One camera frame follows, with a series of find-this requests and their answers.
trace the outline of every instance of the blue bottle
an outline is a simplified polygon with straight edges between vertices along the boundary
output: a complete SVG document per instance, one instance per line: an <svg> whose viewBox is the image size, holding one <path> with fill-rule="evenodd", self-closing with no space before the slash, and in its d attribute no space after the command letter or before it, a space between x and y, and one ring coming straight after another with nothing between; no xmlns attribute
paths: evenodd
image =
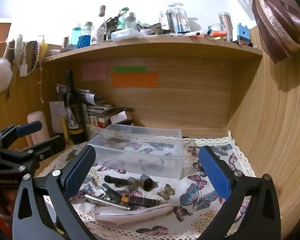
<svg viewBox="0 0 300 240"><path fill-rule="evenodd" d="M81 23L78 23L75 28L72 29L71 33L71 42L70 44L78 47L78 41L79 41L79 32L81 31Z"/></svg>
<svg viewBox="0 0 300 240"><path fill-rule="evenodd" d="M86 22L84 29L79 32L78 48L90 46L92 22Z"/></svg>

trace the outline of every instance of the green sticky note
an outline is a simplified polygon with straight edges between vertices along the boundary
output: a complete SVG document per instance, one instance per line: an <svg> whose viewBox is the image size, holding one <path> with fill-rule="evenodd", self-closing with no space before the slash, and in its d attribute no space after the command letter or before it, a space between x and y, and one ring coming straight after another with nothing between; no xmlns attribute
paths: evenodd
<svg viewBox="0 0 300 240"><path fill-rule="evenodd" d="M145 73L147 72L146 66L125 66L125 67L115 67L115 73Z"/></svg>

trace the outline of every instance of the blue textured pad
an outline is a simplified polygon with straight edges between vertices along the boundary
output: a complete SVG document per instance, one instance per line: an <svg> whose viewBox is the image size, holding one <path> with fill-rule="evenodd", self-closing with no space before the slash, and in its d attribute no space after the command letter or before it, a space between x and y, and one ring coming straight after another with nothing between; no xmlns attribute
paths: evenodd
<svg viewBox="0 0 300 240"><path fill-rule="evenodd" d="M230 181L205 147L199 150L199 161L218 196L228 200L231 194Z"/></svg>
<svg viewBox="0 0 300 240"><path fill-rule="evenodd" d="M71 198L77 195L95 160L96 152L93 147L89 147L65 179L64 196L66 198Z"/></svg>

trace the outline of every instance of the white fluffy pom-pom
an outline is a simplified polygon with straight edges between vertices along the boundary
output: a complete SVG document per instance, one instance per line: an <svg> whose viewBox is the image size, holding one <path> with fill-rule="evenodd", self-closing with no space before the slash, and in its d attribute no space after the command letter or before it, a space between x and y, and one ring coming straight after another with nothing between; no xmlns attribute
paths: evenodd
<svg viewBox="0 0 300 240"><path fill-rule="evenodd" d="M5 91L12 79L10 62L5 58L0 58L0 93Z"/></svg>

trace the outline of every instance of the pink sticky note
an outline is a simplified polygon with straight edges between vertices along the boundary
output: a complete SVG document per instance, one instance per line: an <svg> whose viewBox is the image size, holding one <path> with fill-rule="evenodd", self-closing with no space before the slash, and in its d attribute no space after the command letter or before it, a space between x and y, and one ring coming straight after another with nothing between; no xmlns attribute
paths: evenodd
<svg viewBox="0 0 300 240"><path fill-rule="evenodd" d="M86 63L82 65L82 80L106 80L107 68L106 62Z"/></svg>

